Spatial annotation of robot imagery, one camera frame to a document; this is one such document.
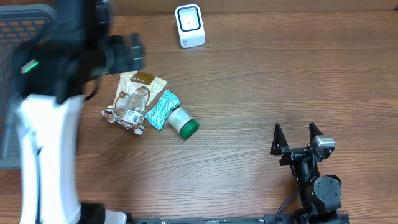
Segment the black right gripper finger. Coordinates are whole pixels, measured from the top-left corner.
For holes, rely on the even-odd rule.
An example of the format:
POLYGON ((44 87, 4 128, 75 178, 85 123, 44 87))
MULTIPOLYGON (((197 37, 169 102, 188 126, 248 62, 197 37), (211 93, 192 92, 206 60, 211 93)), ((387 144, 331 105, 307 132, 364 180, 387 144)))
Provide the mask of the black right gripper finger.
POLYGON ((320 145, 322 142, 323 133, 317 128, 314 122, 309 124, 310 131, 310 144, 311 145, 320 145))
POLYGON ((274 127, 274 138, 272 141, 272 146, 270 150, 270 154, 273 156, 283 155, 289 149, 289 145, 286 141, 286 138, 283 134, 282 128, 279 123, 277 123, 274 127))

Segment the beige Pantree snack bag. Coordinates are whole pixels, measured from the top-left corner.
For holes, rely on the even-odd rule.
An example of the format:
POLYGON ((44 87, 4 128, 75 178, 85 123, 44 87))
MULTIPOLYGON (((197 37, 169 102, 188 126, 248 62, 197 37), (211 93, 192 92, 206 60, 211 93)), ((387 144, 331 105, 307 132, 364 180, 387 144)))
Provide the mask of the beige Pantree snack bag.
POLYGON ((110 123, 118 123, 128 131, 142 135, 146 107, 164 89, 167 81, 142 71, 120 74, 113 104, 101 114, 110 123))

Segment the teal snack packet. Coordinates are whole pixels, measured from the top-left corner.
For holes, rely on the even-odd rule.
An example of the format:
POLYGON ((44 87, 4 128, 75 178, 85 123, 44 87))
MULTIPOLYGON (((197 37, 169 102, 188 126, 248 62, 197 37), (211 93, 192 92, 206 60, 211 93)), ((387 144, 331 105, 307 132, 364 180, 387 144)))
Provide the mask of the teal snack packet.
POLYGON ((157 104, 144 117, 158 130, 161 130, 172 111, 180 105, 178 97, 170 90, 165 90, 157 104))

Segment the green lid white jar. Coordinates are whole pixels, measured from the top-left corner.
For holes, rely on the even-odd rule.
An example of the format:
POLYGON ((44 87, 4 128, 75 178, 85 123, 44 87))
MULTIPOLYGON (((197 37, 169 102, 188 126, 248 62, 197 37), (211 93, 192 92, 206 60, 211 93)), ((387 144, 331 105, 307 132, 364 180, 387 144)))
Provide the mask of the green lid white jar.
POLYGON ((175 108, 167 121, 185 140, 190 138, 200 126, 182 107, 175 108))

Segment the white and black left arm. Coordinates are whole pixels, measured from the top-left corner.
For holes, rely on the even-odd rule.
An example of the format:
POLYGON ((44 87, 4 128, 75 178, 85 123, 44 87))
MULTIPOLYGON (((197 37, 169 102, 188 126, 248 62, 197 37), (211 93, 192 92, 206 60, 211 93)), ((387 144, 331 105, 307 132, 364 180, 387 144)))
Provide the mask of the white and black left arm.
POLYGON ((46 30, 21 43, 12 58, 21 154, 21 223, 131 223, 126 212, 81 202, 76 188, 78 125, 85 84, 142 67, 136 34, 108 34, 109 1, 57 1, 46 30))

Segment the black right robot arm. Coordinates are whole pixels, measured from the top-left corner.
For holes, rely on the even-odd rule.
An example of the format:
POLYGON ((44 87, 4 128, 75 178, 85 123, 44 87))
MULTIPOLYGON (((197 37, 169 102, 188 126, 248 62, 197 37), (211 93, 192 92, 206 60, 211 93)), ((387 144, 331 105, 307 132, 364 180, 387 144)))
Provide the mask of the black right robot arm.
POLYGON ((342 223, 341 179, 335 175, 320 175, 318 163, 329 158, 335 150, 335 140, 309 124, 310 142, 305 147, 290 148, 280 124, 274 127, 270 154, 280 156, 279 164, 289 166, 298 189, 280 206, 274 218, 279 222, 285 206, 297 195, 303 206, 290 215, 288 223, 342 223))

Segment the white barcode scanner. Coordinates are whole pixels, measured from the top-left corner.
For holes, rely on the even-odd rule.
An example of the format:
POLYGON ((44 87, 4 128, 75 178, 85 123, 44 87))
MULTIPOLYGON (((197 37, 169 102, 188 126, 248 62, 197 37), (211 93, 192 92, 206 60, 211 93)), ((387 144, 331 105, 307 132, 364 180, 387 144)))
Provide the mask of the white barcode scanner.
POLYGON ((183 49, 205 43, 205 29, 201 9, 197 4, 181 5, 175 9, 180 45, 183 49))

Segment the dark grey plastic basket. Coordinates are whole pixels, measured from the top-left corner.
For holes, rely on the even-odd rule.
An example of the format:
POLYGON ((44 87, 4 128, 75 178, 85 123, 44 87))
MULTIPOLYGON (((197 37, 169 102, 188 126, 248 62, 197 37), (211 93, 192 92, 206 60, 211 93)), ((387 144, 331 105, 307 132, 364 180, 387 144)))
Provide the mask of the dark grey plastic basket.
POLYGON ((56 18, 46 4, 1 6, 1 169, 20 169, 20 149, 14 124, 13 103, 17 100, 12 55, 20 43, 33 39, 56 18))

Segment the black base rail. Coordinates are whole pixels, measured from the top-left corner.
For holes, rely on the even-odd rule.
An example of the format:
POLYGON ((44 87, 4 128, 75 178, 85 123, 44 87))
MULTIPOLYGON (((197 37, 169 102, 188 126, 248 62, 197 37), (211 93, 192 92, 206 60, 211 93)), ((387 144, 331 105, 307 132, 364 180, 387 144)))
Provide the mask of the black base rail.
MULTIPOLYGON (((168 219, 162 220, 160 218, 132 218, 130 223, 133 224, 275 224, 276 215, 264 215, 263 217, 238 217, 238 218, 183 218, 183 219, 168 219)), ((278 222, 280 224, 296 223, 291 215, 279 215, 278 222)), ((340 222, 350 224, 349 216, 342 215, 340 222)))

